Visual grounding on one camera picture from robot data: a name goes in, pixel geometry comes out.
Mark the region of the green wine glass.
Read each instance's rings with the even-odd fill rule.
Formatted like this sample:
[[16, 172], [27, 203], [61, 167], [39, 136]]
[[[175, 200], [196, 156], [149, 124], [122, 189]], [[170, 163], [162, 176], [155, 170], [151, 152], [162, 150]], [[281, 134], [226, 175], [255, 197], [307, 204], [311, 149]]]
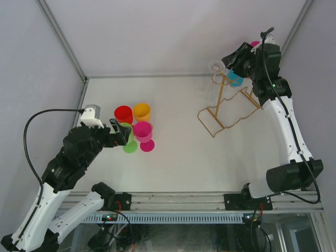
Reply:
[[128, 154], [134, 153], [138, 149], [138, 144], [134, 140], [133, 127], [132, 127], [131, 124], [126, 123], [126, 122], [122, 122], [120, 125], [123, 126], [123, 127], [127, 127], [127, 128], [131, 129], [131, 132], [130, 132], [129, 138], [128, 138], [128, 142], [125, 146], [123, 146], [123, 151], [125, 153], [128, 153]]

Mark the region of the magenta wine glass front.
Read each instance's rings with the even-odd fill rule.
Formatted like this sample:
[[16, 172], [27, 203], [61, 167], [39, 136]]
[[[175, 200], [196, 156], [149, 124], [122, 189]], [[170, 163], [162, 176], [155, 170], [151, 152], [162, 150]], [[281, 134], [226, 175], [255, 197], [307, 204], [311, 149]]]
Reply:
[[150, 123], [141, 121], [133, 127], [134, 136], [140, 142], [140, 149], [143, 152], [151, 152], [155, 143], [152, 140], [153, 130]]

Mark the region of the magenta wine glass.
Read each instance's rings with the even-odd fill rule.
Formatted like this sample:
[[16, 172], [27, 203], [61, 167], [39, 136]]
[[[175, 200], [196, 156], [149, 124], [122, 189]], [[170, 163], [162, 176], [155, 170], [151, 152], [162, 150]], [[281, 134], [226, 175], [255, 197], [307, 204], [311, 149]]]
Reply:
[[153, 130], [150, 123], [141, 121], [133, 127], [134, 136], [140, 142], [140, 149], [143, 152], [151, 152], [155, 143], [152, 140]]
[[252, 47], [258, 46], [260, 44], [260, 41], [253, 41], [250, 43]]

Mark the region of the red wine glass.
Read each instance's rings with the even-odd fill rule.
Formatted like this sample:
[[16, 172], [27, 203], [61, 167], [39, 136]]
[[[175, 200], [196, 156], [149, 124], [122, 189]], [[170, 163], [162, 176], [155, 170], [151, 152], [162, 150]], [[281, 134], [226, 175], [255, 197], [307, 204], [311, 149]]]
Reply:
[[119, 106], [114, 111], [114, 116], [119, 123], [133, 123], [133, 113], [129, 106]]

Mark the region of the yellow wine glass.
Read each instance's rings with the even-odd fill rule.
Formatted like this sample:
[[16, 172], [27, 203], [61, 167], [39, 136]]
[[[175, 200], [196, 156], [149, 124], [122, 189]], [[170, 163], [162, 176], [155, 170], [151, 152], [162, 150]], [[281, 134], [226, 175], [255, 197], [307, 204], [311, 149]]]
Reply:
[[153, 129], [153, 125], [150, 123], [151, 119], [151, 107], [147, 103], [138, 103], [133, 107], [133, 116], [136, 120], [136, 123], [133, 125], [136, 126], [137, 124], [148, 124]]

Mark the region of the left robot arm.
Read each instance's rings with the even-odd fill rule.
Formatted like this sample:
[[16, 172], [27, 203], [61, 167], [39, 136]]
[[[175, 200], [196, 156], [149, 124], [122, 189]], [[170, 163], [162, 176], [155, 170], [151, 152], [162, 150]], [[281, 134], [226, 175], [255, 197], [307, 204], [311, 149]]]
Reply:
[[7, 251], [57, 251], [59, 245], [87, 216], [113, 210], [115, 191], [107, 184], [95, 184], [86, 197], [58, 218], [64, 199], [103, 148], [125, 146], [132, 128], [110, 120], [111, 127], [88, 127], [82, 123], [63, 139], [60, 152], [42, 175], [42, 189], [18, 230], [6, 235], [1, 245]]

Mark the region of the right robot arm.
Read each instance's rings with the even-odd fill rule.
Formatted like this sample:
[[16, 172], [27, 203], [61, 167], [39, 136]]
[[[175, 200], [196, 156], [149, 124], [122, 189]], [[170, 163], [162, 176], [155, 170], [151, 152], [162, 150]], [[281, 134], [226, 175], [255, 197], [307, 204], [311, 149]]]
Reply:
[[279, 149], [279, 166], [267, 170], [264, 178], [247, 185], [241, 196], [242, 206], [254, 209], [260, 198], [317, 185], [323, 171], [321, 160], [313, 158], [301, 135], [293, 110], [292, 92], [286, 79], [279, 75], [281, 52], [276, 44], [253, 47], [242, 45], [222, 58], [225, 67], [234, 74], [252, 81], [253, 93], [272, 120]]

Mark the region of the blue wine glass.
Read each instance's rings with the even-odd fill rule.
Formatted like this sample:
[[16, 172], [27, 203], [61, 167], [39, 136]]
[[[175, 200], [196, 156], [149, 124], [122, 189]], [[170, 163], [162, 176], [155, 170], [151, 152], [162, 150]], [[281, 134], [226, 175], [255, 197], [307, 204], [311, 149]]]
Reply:
[[238, 75], [236, 75], [232, 70], [229, 70], [227, 73], [227, 77], [230, 81], [230, 86], [232, 87], [240, 87], [243, 84], [244, 79]]

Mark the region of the clear wine glass front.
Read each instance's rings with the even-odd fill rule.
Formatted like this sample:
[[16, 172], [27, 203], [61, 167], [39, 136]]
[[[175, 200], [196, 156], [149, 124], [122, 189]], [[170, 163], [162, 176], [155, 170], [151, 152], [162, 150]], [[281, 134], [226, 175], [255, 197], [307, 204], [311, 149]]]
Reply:
[[211, 73], [211, 78], [205, 85], [204, 91], [205, 97], [211, 100], [216, 95], [216, 91], [222, 86], [225, 65], [220, 60], [213, 60], [208, 64], [208, 69]]

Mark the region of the magenta wine glass rear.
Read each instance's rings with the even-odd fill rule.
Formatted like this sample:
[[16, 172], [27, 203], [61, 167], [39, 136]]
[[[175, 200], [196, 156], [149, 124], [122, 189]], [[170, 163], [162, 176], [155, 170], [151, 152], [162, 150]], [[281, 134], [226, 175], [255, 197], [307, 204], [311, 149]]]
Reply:
[[258, 46], [260, 44], [260, 41], [253, 41], [250, 43], [252, 47]]

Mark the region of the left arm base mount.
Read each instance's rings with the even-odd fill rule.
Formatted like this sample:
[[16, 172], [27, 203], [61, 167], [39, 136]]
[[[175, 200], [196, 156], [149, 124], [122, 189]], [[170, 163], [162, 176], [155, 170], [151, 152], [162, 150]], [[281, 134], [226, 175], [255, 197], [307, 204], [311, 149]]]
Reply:
[[117, 193], [104, 199], [102, 210], [104, 211], [129, 211], [132, 203], [132, 195], [129, 193]]

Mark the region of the aluminium frame rail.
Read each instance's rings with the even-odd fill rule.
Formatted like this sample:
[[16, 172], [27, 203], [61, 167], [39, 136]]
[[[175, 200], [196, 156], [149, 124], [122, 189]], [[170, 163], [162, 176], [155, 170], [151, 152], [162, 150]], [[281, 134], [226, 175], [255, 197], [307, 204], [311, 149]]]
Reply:
[[[131, 192], [131, 199], [122, 204], [123, 211], [144, 212], [229, 212], [225, 192]], [[309, 204], [291, 195], [266, 198], [264, 211], [269, 213], [319, 213], [321, 203]]]

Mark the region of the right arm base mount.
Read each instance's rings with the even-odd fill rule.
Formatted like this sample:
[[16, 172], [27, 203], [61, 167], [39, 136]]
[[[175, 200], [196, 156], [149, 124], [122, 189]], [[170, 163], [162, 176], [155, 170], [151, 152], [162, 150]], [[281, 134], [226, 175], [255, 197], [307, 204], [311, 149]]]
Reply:
[[273, 210], [271, 199], [252, 198], [241, 193], [224, 194], [224, 203], [227, 211], [254, 211], [261, 207], [266, 211]]

